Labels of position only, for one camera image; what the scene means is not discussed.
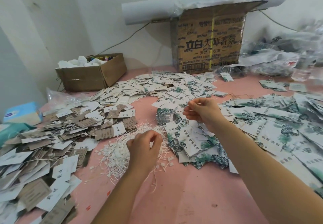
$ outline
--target yellow strap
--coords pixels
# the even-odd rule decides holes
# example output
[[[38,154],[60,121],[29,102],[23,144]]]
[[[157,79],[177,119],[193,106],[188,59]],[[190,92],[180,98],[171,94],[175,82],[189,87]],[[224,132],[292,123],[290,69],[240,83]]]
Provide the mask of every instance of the yellow strap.
[[[211,58],[212,58],[212,52],[213,52],[213,29],[214,29],[214,17],[212,18],[212,30],[211,30],[211,50],[210,50],[210,65],[209,68],[211,68]]]

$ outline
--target white paper roll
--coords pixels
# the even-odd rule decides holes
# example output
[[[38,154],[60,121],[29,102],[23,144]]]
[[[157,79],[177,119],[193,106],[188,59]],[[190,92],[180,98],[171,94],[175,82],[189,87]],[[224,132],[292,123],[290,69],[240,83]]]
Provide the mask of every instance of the white paper roll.
[[[268,1],[260,9],[281,5],[285,0],[148,0],[122,4],[126,25],[147,23],[179,16],[183,10],[233,2]]]

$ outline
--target forearm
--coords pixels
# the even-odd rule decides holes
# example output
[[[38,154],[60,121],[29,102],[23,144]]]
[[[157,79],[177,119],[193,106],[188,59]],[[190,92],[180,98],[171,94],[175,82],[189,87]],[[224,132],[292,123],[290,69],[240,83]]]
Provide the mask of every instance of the forearm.
[[[240,129],[223,119],[212,132],[270,223],[323,223],[323,200]]]
[[[136,194],[144,177],[135,172],[126,172],[104,203],[92,224],[128,223]]]

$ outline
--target barcode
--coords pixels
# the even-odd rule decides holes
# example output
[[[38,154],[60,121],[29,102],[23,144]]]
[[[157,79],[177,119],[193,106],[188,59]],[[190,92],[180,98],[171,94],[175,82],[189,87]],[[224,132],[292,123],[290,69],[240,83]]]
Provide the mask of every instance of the barcode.
[[[183,65],[183,71],[204,69],[204,67],[205,67],[205,63],[187,64],[187,65]]]

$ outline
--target large cardboard box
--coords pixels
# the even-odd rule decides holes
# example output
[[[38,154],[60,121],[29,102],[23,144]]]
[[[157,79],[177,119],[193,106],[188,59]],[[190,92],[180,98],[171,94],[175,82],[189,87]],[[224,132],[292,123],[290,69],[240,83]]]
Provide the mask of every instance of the large cardboard box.
[[[265,1],[185,10],[171,21],[173,65],[179,72],[203,73],[238,63],[246,14]]]
[[[100,66],[79,68],[57,68],[56,73],[62,80],[66,91],[99,91],[112,86],[127,71],[122,53],[97,55],[113,56]]]

